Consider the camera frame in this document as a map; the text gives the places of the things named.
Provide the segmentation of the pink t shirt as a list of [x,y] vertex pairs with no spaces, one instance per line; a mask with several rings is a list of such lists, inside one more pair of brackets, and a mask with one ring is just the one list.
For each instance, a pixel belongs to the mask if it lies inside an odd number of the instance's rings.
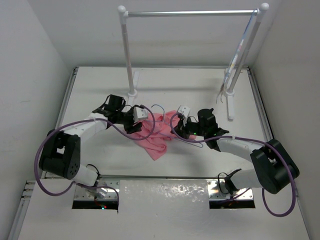
[[141,121],[141,131],[130,135],[134,139],[141,139],[152,132],[148,138],[136,140],[135,143],[142,147],[154,161],[167,152],[167,142],[177,139],[177,137],[171,133],[170,127],[170,119],[175,113],[175,110],[168,111],[165,114],[154,113],[155,128],[153,132],[153,118],[149,113],[147,120]]

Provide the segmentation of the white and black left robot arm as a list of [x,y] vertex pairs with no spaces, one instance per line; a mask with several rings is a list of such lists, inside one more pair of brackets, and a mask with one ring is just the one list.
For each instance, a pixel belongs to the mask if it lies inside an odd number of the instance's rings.
[[147,109],[134,105],[123,111],[125,106],[123,97],[111,94],[84,122],[52,130],[42,148],[38,167],[77,184],[94,186],[99,174],[81,164],[81,145],[112,125],[122,125],[126,135],[141,131],[142,121],[148,118]]

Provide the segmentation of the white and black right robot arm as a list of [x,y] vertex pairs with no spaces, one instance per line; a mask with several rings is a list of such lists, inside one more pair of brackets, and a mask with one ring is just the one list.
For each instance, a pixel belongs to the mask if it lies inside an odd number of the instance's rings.
[[300,175],[283,145],[276,139],[263,142],[243,137],[233,137],[228,130],[218,126],[213,109],[201,109],[198,120],[193,122],[183,107],[175,117],[178,122],[169,121],[171,132],[186,142],[191,137],[203,137],[203,142],[222,153],[233,154],[252,163],[250,170],[236,169],[224,177],[220,190],[232,195],[241,188],[262,188],[271,194],[277,194]]

